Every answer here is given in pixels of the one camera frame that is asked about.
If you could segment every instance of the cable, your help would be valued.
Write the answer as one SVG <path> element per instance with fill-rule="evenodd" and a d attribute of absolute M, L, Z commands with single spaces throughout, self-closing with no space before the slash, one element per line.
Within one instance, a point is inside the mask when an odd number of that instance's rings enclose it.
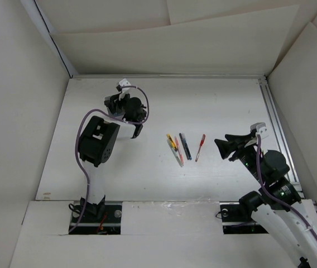
<path fill-rule="evenodd" d="M 72 212 L 75 212 L 78 215 L 80 214 L 80 211 L 77 210 L 73 204 L 69 204 L 68 207 Z"/>
<path fill-rule="evenodd" d="M 260 135 L 257 135 L 258 137 L 258 148 L 257 148 L 257 155 L 256 155 L 256 163 L 257 163 L 257 174 L 258 174 L 258 179 L 259 179 L 259 183 L 261 186 L 261 189 L 263 189 L 264 193 L 273 201 L 275 201 L 276 203 L 279 203 L 281 205 L 283 205 L 284 207 L 290 209 L 291 211 L 293 211 L 305 224 L 307 228 L 310 228 L 311 233 L 313 234 L 314 238 L 317 241 L 317 234 L 315 232 L 315 230 L 312 229 L 312 226 L 310 225 L 310 223 L 308 222 L 307 219 L 305 219 L 305 217 L 294 207 L 290 206 L 289 204 L 285 203 L 284 201 L 281 201 L 280 199 L 277 199 L 276 197 L 274 197 L 273 195 L 271 195 L 268 190 L 265 188 L 263 180 L 262 180 L 262 176 L 261 176 L 261 170 L 260 170 L 260 149 L 261 149 L 261 137 Z"/>
<path fill-rule="evenodd" d="M 221 211 L 218 212 L 218 213 L 215 215 L 215 217 L 216 217 L 217 219 L 222 219 L 222 218 L 219 218 L 219 217 L 218 217 L 218 215 L 220 215 L 220 214 L 221 214 Z"/>
<path fill-rule="evenodd" d="M 249 221 L 249 222 L 242 222 L 240 224 L 235 224 L 235 225 L 231 225 L 230 227 L 243 227 L 245 225 L 248 225 L 248 224 L 251 224 L 253 223 L 254 221 Z"/>
<path fill-rule="evenodd" d="M 45 19 L 43 18 L 42 12 L 41 12 L 40 8 L 38 7 L 38 5 L 37 5 L 37 3 L 36 3 L 36 0 L 33 0 L 33 2 L 34 2 L 35 5 L 36 5 L 36 8 L 37 8 L 37 10 L 38 10 L 38 13 L 40 14 L 40 16 L 41 16 L 41 18 L 42 18 L 42 20 L 43 20 L 43 22 L 44 22 L 44 24 L 45 24 L 45 26 L 46 26 L 47 32 L 48 32 L 48 34 L 49 34 L 49 37 L 51 38 L 51 40 L 52 40 L 54 46 L 56 47 L 57 52 L 58 52 L 58 54 L 59 54 L 59 57 L 60 57 L 60 59 L 62 60 L 62 63 L 63 63 L 63 65 L 64 65 L 65 69 L 67 70 L 67 73 L 68 73 L 68 76 L 69 76 L 69 79 L 70 79 L 70 78 L 72 78 L 73 76 L 72 76 L 72 77 L 70 76 L 70 72 L 69 72 L 69 70 L 68 70 L 68 68 L 67 68 L 67 65 L 65 65 L 64 60 L 63 60 L 63 58 L 62 58 L 62 55 L 60 54 L 59 49 L 58 49 L 58 47 L 57 47 L 57 44 L 56 44 L 56 42 L 54 41 L 54 39 L 52 38 L 52 36 L 51 36 L 51 32 L 50 32 L 50 30 L 49 30 L 49 28 L 48 28 L 48 26 L 47 26 L 47 23 L 46 23 Z"/>
<path fill-rule="evenodd" d="M 103 218 L 102 221 L 100 222 L 99 227 L 98 227 L 98 229 L 97 229 L 97 234 L 98 234 L 99 231 L 102 229 L 103 222 L 106 220 L 107 216 L 108 216 L 108 212 L 105 212 L 104 218 Z"/>
<path fill-rule="evenodd" d="M 147 95 L 146 93 L 139 87 L 135 86 L 135 85 L 126 85 L 125 87 L 122 87 L 122 88 L 136 88 L 138 89 L 139 91 L 142 92 L 142 94 L 145 96 L 145 99 L 146 99 L 146 105 L 147 105 L 147 115 L 146 115 L 146 118 L 141 121 L 141 122 L 131 122 L 131 121 L 125 121 L 125 120 L 122 120 L 122 119 L 118 119 L 118 118 L 115 118 L 113 116 L 110 116 L 108 115 L 107 113 L 105 113 L 104 111 L 100 110 L 100 109 L 92 109 L 90 110 L 88 113 L 86 113 L 86 115 L 83 117 L 81 123 L 80 123 L 80 126 L 79 126 L 79 129 L 78 129 L 78 132 L 76 133 L 76 139 L 75 139 L 75 160 L 76 160 L 76 163 L 78 164 L 79 168 L 82 170 L 82 172 L 84 173 L 85 175 L 85 178 L 87 179 L 87 193 L 85 194 L 85 200 L 84 200 L 84 204 L 83 204 L 83 207 L 81 209 L 81 212 L 79 214 L 79 218 L 76 222 L 76 224 L 69 230 L 69 233 L 72 232 L 74 229 L 76 229 L 76 227 L 78 226 L 78 224 L 80 223 L 83 215 L 84 215 L 84 211 L 85 211 L 85 208 L 87 206 L 87 200 L 88 200 L 88 197 L 89 197 L 89 191 L 90 191 L 90 178 L 89 178 L 89 175 L 87 173 L 87 171 L 84 169 L 84 166 L 81 164 L 80 160 L 79 160 L 79 151 L 78 151 L 78 146 L 79 146 L 79 138 L 80 138 L 80 134 L 81 134 L 81 130 L 84 126 L 84 123 L 85 123 L 85 120 L 87 120 L 87 118 L 90 116 L 90 114 L 94 113 L 94 112 L 99 112 L 99 113 L 102 113 L 103 115 L 113 119 L 113 120 L 116 120 L 116 121 L 120 121 L 120 122 L 124 122 L 124 123 L 127 123 L 127 124 L 131 124 L 131 125 L 141 125 L 141 124 L 144 124 L 147 119 L 148 119 L 148 115 L 150 114 L 150 105 L 148 103 L 148 98 L 147 98 Z"/>

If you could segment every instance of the red pen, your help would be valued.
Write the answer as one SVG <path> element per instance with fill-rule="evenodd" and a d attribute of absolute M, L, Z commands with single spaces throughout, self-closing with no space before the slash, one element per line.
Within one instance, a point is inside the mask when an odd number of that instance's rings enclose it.
<path fill-rule="evenodd" d="M 198 161 L 199 152 L 201 151 L 201 148 L 202 148 L 202 145 L 203 145 L 203 143 L 204 143 L 204 140 L 205 140 L 205 134 L 203 134 L 201 143 L 200 143 L 200 145 L 199 145 L 198 153 L 197 153 L 197 156 L 196 156 L 196 162 Z"/>

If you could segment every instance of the yellow marker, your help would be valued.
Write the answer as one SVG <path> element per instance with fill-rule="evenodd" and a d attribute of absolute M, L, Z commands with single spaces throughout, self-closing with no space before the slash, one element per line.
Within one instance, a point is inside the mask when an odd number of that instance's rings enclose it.
<path fill-rule="evenodd" d="M 175 151 L 177 151 L 178 148 L 177 148 L 175 142 L 173 141 L 173 139 L 171 138 L 170 134 L 166 134 L 166 136 L 167 136 L 167 138 L 169 139 L 169 141 L 170 141 L 170 143 L 171 143 L 171 145 L 172 145 L 172 148 L 173 148 Z"/>

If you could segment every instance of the black pen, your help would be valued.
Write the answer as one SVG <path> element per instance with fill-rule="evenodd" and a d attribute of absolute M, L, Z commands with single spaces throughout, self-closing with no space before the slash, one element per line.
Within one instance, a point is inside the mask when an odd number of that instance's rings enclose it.
<path fill-rule="evenodd" d="M 191 153 L 190 153 L 190 150 L 188 149 L 188 144 L 187 144 L 185 135 L 183 133 L 180 133 L 179 135 L 180 135 L 183 149 L 185 150 L 187 160 L 192 160 Z"/>

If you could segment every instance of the white work surface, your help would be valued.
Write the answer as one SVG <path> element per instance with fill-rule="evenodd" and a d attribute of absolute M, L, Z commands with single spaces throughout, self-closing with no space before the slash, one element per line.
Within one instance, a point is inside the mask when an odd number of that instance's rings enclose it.
<path fill-rule="evenodd" d="M 310 200 L 304 200 L 317 228 Z M 31 202 L 10 268 L 293 268 L 269 234 L 224 235 L 218 202 L 124 202 L 122 235 L 68 235 L 66 201 Z"/>
<path fill-rule="evenodd" d="M 75 136 L 87 111 L 106 111 L 104 97 L 117 93 L 120 80 L 118 76 L 69 81 L 37 200 L 79 200 L 85 195 L 87 184 L 74 157 Z M 107 200 L 238 200 L 260 187 L 240 161 L 222 160 L 214 143 L 225 134 L 246 135 L 250 125 L 266 122 L 270 135 L 262 147 L 277 150 L 257 79 L 155 76 L 128 80 L 147 93 L 150 117 L 136 139 L 117 140 L 111 158 L 99 166 Z M 131 92 L 145 102 L 138 90 Z M 184 167 L 178 165 L 166 134 L 178 137 L 179 132 L 186 134 L 193 158 L 206 134 L 198 162 L 185 160 Z"/>

